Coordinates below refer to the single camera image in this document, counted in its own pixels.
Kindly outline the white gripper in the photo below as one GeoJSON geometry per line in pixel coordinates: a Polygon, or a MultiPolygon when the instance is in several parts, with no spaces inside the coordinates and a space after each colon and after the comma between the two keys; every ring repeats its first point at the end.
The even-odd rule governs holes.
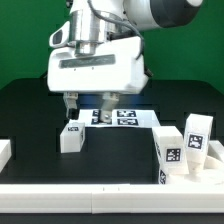
{"type": "Polygon", "coordinates": [[[95,55],[75,55],[75,49],[64,47],[52,51],[48,65],[47,84],[52,92],[65,92],[66,117],[77,120],[78,93],[104,93],[100,120],[112,121],[112,111],[119,94],[138,94],[148,77],[144,74],[143,57],[136,59],[140,38],[131,37],[101,44],[95,55]]]}

